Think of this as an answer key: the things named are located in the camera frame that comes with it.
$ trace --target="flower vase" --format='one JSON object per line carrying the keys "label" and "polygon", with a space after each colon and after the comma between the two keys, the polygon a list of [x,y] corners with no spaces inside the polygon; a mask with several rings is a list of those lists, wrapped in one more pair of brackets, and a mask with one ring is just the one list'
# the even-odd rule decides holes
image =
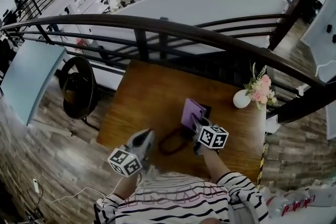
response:
{"label": "flower vase", "polygon": [[233,104],[239,109],[243,109],[251,102],[251,98],[246,95],[247,90],[240,90],[233,96]]}

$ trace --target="yellow and black tape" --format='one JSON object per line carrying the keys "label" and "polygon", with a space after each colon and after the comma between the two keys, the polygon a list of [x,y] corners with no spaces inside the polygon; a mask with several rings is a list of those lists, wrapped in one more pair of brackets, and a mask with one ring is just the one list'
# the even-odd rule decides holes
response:
{"label": "yellow and black tape", "polygon": [[266,144],[266,141],[264,141],[264,146],[263,146],[263,149],[262,149],[263,153],[262,153],[262,156],[261,156],[259,175],[258,175],[258,179],[257,179],[257,190],[260,189],[260,182],[261,182],[262,171],[263,171],[263,166],[264,166],[264,161],[265,161],[265,144]]}

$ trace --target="flower bouquet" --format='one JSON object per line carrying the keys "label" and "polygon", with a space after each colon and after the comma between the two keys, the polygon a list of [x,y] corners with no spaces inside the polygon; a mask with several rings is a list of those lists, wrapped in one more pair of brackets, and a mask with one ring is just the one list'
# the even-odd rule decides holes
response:
{"label": "flower bouquet", "polygon": [[255,65],[252,67],[251,81],[249,84],[245,84],[246,95],[255,101],[257,108],[261,109],[263,105],[275,105],[277,99],[275,98],[275,93],[270,89],[271,79],[265,74],[266,66],[264,66],[258,76],[255,74]]}

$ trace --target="shirt sleeve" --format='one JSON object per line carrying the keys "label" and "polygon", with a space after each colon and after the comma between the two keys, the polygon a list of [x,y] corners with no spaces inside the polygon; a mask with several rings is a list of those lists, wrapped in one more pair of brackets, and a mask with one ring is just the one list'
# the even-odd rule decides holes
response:
{"label": "shirt sleeve", "polygon": [[241,201],[249,209],[255,223],[268,223],[268,210],[261,193],[255,185],[240,173],[230,172],[217,181],[229,191],[231,203]]}
{"label": "shirt sleeve", "polygon": [[123,202],[124,200],[115,194],[111,194],[107,196],[105,199],[103,199],[102,209],[98,213],[98,216],[96,216],[96,220],[94,221],[94,224],[115,223],[116,215],[114,212],[119,207],[119,205]]}

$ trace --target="brown table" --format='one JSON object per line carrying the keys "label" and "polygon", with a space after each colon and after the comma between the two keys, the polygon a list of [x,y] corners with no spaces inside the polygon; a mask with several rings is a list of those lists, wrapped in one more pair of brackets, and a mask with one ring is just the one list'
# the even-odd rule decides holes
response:
{"label": "brown table", "polygon": [[[162,155],[157,146],[158,141],[181,125],[185,99],[191,98],[211,106],[209,119],[229,132],[219,154],[224,163],[256,182],[266,112],[258,110],[254,103],[244,109],[235,108],[232,100],[238,90],[193,74],[132,61],[105,115],[97,141],[112,151],[125,144],[133,133],[152,128],[156,143],[151,163],[163,170],[208,177],[202,156],[193,153],[193,143],[171,156]],[[175,136],[165,148],[175,148],[180,142],[181,138]]]}

